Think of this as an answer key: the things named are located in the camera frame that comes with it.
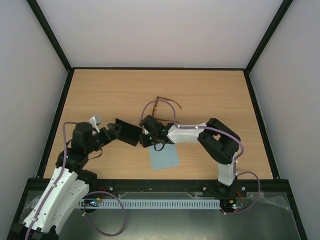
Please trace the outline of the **black glasses case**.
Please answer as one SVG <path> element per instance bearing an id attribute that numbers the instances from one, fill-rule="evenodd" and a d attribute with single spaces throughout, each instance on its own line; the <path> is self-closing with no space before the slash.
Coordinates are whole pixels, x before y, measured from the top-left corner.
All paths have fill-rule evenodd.
<path id="1" fill-rule="evenodd" d="M 118 118 L 115 119 L 116 138 L 131 146 L 136 146 L 140 141 L 140 135 L 143 129 L 139 126 L 124 122 Z"/>

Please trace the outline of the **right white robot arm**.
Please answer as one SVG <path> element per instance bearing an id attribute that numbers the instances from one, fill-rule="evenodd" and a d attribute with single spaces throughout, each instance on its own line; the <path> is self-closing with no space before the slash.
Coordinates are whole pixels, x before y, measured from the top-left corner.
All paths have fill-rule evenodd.
<path id="1" fill-rule="evenodd" d="M 218 165 L 218 191 L 229 196 L 236 189 L 236 165 L 244 153 L 241 138 L 216 118 L 206 123 L 182 125 L 176 122 L 163 125 L 148 115 L 139 125 L 144 129 L 140 144 L 144 147 L 157 144 L 175 145 L 179 143 L 199 143 Z"/>

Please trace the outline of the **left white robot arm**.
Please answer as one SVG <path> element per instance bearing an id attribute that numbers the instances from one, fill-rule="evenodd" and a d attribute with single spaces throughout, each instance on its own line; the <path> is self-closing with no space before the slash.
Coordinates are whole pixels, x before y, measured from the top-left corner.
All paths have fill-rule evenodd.
<path id="1" fill-rule="evenodd" d="M 89 122 L 75 125 L 64 142 L 52 177 L 36 206 L 21 224 L 14 223 L 9 240 L 57 240 L 76 204 L 94 188 L 97 175 L 84 170 L 89 155 L 116 140 L 121 127 L 110 123 L 98 129 Z"/>

